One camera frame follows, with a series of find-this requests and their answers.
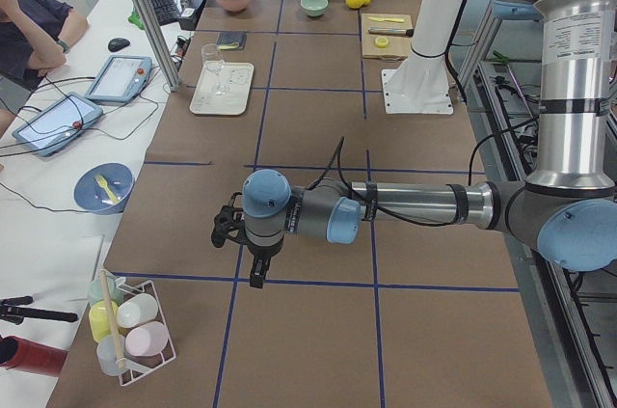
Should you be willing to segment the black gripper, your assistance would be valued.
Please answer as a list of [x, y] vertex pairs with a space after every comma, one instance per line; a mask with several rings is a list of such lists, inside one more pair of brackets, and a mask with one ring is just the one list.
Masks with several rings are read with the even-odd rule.
[[283, 235], [280, 233], [260, 236], [250, 232], [244, 220], [244, 211], [236, 207], [235, 200], [241, 192], [234, 192], [227, 204], [221, 207], [214, 217], [214, 228], [211, 233], [211, 242], [214, 247], [222, 248], [227, 240], [239, 245], [245, 245], [254, 255], [250, 272], [250, 287], [263, 288], [271, 263], [282, 248]]

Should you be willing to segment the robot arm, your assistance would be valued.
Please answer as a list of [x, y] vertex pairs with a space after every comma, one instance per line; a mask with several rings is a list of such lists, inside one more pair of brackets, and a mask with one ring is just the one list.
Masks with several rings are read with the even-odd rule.
[[534, 170], [521, 182], [347, 182], [321, 176], [293, 186], [264, 169], [250, 174], [214, 219], [212, 244], [246, 246], [250, 284], [264, 284], [288, 234], [349, 244], [379, 214], [431, 228], [473, 224], [508, 233], [543, 258], [578, 272], [616, 258], [614, 181], [604, 172], [616, 0], [494, 0], [499, 16], [534, 9], [544, 21]]

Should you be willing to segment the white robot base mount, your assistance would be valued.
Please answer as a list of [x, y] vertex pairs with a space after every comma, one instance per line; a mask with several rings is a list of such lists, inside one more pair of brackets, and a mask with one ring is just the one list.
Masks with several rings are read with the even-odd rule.
[[382, 71], [388, 114], [450, 115], [447, 51], [466, 0], [421, 0], [411, 52], [397, 69]]

